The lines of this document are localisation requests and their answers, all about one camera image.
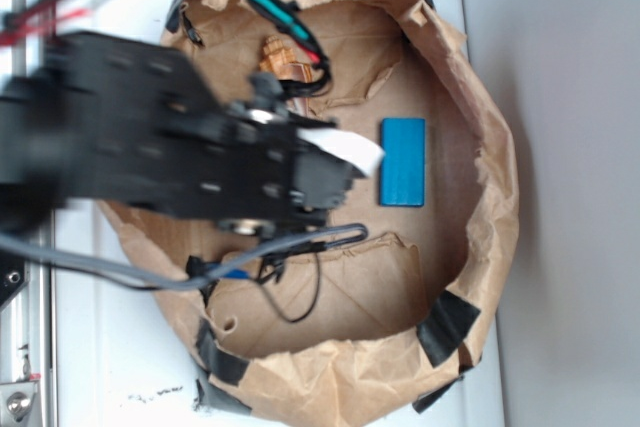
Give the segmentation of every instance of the screw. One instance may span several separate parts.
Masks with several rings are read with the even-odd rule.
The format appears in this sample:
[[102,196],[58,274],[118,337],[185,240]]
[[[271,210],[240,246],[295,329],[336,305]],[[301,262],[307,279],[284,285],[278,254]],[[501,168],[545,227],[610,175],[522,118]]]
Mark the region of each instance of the screw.
[[255,235],[256,229],[250,225],[237,225],[234,232],[240,235]]
[[211,192],[214,194],[222,191],[222,187],[220,187],[220,184],[216,184],[215,182],[202,182],[200,184],[200,188],[205,192]]
[[284,152],[279,149],[269,149],[267,151],[267,157],[274,162],[284,162]]
[[16,392],[7,400],[7,410],[16,419],[22,418],[31,409],[31,399],[22,392]]
[[185,105],[179,102],[169,102],[167,105],[171,110],[174,110],[175,112],[178,112],[180,114],[186,114],[189,110]]
[[153,144],[142,144],[138,146],[138,153],[150,159],[161,159],[164,156],[162,149]]
[[124,70],[133,67],[133,59],[120,53],[108,55],[107,62],[114,67]]
[[272,199],[279,199],[282,197],[282,186],[273,182],[264,184],[262,186],[262,191],[267,195],[267,197],[271,197]]
[[291,197],[291,203],[293,205],[301,206],[304,204],[304,194],[297,190],[292,190],[289,192],[289,196]]
[[205,149],[206,149],[206,151],[207,151],[208,153],[213,154],[213,155],[218,155],[218,156],[222,156],[222,155],[224,155],[224,154],[225,154],[225,152],[226,152],[226,151],[224,150],[224,148],[222,148],[222,147],[220,147],[220,146],[218,146],[218,145],[214,145],[214,144],[208,144],[208,145],[205,147]]
[[165,64],[164,62],[152,60],[148,65],[153,73],[158,75],[171,74],[173,72],[173,68],[171,67],[171,65]]
[[7,280],[12,284],[17,284],[18,282],[20,282],[21,278],[22,276],[20,275],[20,272],[17,272],[15,270],[7,274]]

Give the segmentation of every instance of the brown paper bag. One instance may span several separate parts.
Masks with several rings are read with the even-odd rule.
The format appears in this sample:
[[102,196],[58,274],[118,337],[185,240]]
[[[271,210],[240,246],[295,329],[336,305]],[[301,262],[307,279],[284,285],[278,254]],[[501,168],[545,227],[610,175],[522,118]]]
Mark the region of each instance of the brown paper bag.
[[[426,118],[426,204],[380,207],[378,179],[356,181],[330,223],[363,222],[370,240],[320,256],[320,298],[300,324],[237,281],[221,281],[207,304],[199,292],[157,300],[218,401],[291,425],[358,426],[479,362],[518,234],[513,143],[460,51],[464,36],[424,0],[296,1],[335,78],[311,115],[375,141],[385,117]],[[185,52],[221,100],[248,98],[273,27],[244,0],[185,0],[181,10],[203,45],[183,29],[163,43]],[[208,222],[103,209],[132,262],[175,278],[189,255],[222,259],[254,242]],[[270,287],[291,315],[311,298],[313,265],[291,260]]]

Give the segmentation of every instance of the gray cable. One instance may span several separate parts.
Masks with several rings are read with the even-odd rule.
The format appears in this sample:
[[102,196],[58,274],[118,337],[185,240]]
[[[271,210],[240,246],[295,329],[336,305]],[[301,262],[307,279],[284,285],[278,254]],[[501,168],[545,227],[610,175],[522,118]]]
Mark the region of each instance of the gray cable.
[[246,263],[258,257],[263,257],[273,252],[278,252],[305,242],[310,242],[318,237],[342,234],[345,232],[351,232],[352,230],[359,230],[365,234],[366,237],[367,229],[362,224],[325,227],[313,232],[287,235],[285,237],[264,242],[252,250],[243,252],[229,262],[217,265],[215,269],[208,271],[203,276],[193,277],[187,280],[172,280],[162,275],[141,269],[140,267],[119,264],[105,259],[30,244],[24,240],[16,239],[4,233],[0,233],[0,250],[10,252],[34,262],[60,264],[61,266],[83,270],[88,273],[92,273],[92,271],[102,273],[108,272],[112,275],[120,275],[137,279],[149,286],[154,286],[162,290],[187,291],[202,288],[214,280],[224,277],[232,270],[241,268]]

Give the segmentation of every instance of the blue block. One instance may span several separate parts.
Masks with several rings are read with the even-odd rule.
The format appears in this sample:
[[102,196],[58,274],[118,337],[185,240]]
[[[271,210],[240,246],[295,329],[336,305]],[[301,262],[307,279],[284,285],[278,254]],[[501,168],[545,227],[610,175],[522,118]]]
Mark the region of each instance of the blue block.
[[424,205],[425,127],[424,119],[382,121],[385,156],[380,170],[380,205]]

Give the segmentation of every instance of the wire bundle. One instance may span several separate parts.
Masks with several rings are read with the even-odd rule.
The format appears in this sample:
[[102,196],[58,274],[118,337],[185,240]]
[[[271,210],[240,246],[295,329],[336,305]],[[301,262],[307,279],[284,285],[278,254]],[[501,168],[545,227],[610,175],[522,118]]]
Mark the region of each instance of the wire bundle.
[[[38,16],[54,9],[60,1],[38,0],[21,12],[5,15],[4,30],[0,31],[0,47],[16,45],[30,35],[47,35],[55,30],[57,24],[89,13],[87,9],[78,9],[41,25],[32,25]],[[312,68],[321,72],[317,80],[309,83],[282,80],[283,100],[317,94],[331,80],[329,59],[312,32],[297,17],[298,8],[295,3],[286,3],[282,0],[247,0],[247,2],[259,15],[272,22],[278,31],[289,35],[309,57]]]
[[[60,1],[38,0],[20,12],[5,15],[3,30],[0,31],[0,47],[14,46],[31,35],[55,37],[56,26],[61,22],[90,14],[88,9],[81,8],[61,16],[51,17],[51,13],[56,11]],[[289,35],[309,57],[312,67],[321,71],[320,77],[309,83],[282,80],[283,100],[317,94],[331,80],[329,59],[311,31],[297,17],[296,12],[299,9],[295,2],[285,3],[282,0],[247,0],[247,2],[259,15],[272,22],[280,32]],[[341,237],[338,240],[312,242],[320,237],[341,236],[352,231],[359,233],[351,237]],[[221,278],[253,281],[261,287],[278,316],[287,322],[294,323],[305,319],[318,300],[321,279],[318,252],[364,240],[367,235],[367,229],[362,224],[325,227],[311,232],[288,234],[263,242],[228,262],[204,263],[202,272],[185,280],[170,279],[136,266],[30,244],[4,233],[0,233],[0,249],[50,268],[90,274],[134,290],[196,290],[203,289]],[[257,258],[263,258],[263,264],[268,263],[269,259],[278,258],[281,261],[280,275],[286,258],[303,253],[315,255],[317,288],[308,310],[296,318],[291,318],[282,311],[265,287],[265,284],[274,277],[258,275],[257,278],[252,278],[248,272],[242,270],[242,267]]]

